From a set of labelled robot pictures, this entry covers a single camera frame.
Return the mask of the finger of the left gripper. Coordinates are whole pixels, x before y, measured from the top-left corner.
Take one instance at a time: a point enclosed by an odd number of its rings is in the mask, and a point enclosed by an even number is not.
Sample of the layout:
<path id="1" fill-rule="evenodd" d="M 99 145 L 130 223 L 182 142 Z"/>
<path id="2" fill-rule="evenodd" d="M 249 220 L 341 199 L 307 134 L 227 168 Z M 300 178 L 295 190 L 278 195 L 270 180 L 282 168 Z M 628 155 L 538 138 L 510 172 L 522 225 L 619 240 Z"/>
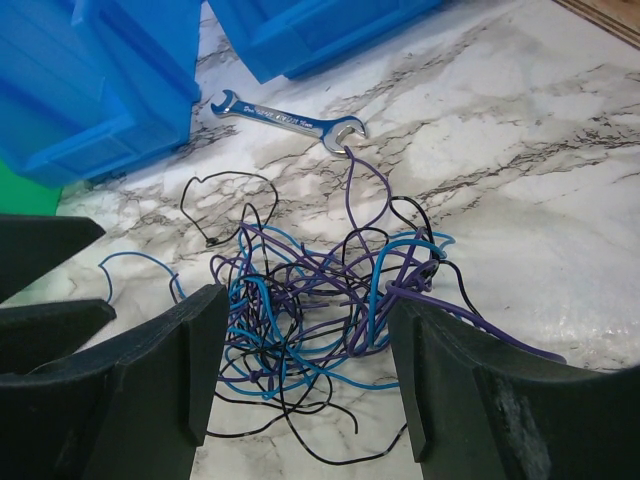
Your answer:
<path id="1" fill-rule="evenodd" d="M 100 299 L 3 308 L 1 371 L 28 373 L 71 355 L 115 318 Z"/>
<path id="2" fill-rule="evenodd" d="M 87 217 L 1 215 L 4 302 L 105 235 Z"/>

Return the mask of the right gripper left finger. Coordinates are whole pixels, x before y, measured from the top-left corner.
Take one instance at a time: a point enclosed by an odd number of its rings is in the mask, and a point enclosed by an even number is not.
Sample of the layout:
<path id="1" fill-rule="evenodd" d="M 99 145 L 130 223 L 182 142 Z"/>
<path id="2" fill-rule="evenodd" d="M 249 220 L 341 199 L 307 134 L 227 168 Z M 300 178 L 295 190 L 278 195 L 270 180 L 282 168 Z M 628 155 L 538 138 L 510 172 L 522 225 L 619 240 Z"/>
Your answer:
<path id="1" fill-rule="evenodd" d="M 1 371 L 5 479 L 186 479 L 209 423 L 224 287 L 28 373 Z"/>

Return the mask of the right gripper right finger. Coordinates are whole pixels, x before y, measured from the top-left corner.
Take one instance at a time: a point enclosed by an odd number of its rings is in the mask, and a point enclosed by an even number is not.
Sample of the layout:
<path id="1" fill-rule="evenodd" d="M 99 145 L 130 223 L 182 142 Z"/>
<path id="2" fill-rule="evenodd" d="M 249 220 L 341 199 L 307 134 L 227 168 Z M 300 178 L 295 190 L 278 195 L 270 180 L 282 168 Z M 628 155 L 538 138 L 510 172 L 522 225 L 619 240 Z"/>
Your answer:
<path id="1" fill-rule="evenodd" d="M 426 479 L 635 479 L 639 371 L 548 360 L 401 300 L 388 320 Z"/>

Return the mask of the green plastic bin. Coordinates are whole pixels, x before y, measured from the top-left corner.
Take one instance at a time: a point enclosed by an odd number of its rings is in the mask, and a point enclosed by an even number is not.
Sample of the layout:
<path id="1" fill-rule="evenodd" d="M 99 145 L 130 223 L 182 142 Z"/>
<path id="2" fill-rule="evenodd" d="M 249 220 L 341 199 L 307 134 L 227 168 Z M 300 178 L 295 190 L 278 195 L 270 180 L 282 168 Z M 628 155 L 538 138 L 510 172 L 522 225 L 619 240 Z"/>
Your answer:
<path id="1" fill-rule="evenodd" d="M 55 216 L 61 195 L 51 189 L 14 174 L 1 161 L 0 212 L 2 214 Z"/>

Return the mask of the left blue plastic bin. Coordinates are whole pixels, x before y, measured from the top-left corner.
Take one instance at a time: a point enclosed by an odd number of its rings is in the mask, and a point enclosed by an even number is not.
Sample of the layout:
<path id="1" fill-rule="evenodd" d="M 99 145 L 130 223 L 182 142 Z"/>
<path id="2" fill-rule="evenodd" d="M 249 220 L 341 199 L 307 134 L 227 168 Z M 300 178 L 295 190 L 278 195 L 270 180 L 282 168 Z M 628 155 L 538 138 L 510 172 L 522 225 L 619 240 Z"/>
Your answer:
<path id="1" fill-rule="evenodd" d="M 185 144 L 200 14 L 197 1 L 3 2 L 3 161 L 62 187 Z"/>

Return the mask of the blue plastic bin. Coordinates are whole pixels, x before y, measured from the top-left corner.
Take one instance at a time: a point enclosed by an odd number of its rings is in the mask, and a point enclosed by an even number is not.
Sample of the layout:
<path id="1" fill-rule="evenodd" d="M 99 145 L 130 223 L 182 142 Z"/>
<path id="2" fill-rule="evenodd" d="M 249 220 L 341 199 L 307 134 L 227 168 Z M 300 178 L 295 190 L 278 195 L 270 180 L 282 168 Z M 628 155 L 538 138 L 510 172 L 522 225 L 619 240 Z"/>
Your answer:
<path id="1" fill-rule="evenodd" d="M 236 55 L 264 84 L 295 78 L 416 17 L 438 1 L 215 1 L 209 5 Z"/>
<path id="2" fill-rule="evenodd" d="M 200 14 L 197 1 L 3 2 L 3 161 L 62 187 L 185 144 Z"/>

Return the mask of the small silver open wrench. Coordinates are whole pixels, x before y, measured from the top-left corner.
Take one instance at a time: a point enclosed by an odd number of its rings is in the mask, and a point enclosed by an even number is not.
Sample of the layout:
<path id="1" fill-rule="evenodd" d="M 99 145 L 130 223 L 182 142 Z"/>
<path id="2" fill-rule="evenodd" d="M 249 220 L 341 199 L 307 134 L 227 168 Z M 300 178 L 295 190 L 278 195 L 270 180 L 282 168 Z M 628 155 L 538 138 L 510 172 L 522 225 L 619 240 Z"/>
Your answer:
<path id="1" fill-rule="evenodd" d="M 363 138 L 368 137 L 366 125 L 352 115 L 333 120 L 315 119 L 242 101 L 232 90 L 225 89 L 223 93 L 225 100 L 221 104 L 210 105 L 216 116 L 240 116 L 312 136 L 336 156 L 346 155 L 343 141 L 348 135 L 357 134 Z"/>

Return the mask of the right blue plastic bin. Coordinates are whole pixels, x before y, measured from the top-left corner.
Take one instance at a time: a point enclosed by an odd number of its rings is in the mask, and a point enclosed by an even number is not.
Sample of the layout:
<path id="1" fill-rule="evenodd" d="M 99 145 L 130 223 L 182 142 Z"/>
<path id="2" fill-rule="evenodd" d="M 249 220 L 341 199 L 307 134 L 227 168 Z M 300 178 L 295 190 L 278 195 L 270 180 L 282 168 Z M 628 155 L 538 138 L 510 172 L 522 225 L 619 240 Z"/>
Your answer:
<path id="1" fill-rule="evenodd" d="M 209 5 L 236 55 L 264 84 L 295 78 L 416 17 L 438 1 L 215 1 Z"/>

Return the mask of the wooden board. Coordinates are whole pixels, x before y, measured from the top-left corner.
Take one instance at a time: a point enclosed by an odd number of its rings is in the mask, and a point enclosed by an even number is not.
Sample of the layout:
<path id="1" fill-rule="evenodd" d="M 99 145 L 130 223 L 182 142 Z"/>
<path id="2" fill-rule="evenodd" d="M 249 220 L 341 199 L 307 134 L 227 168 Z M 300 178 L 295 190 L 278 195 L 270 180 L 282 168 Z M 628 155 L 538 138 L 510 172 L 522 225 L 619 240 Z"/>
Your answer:
<path id="1" fill-rule="evenodd" d="M 639 0 L 555 0 L 572 13 L 639 48 Z"/>

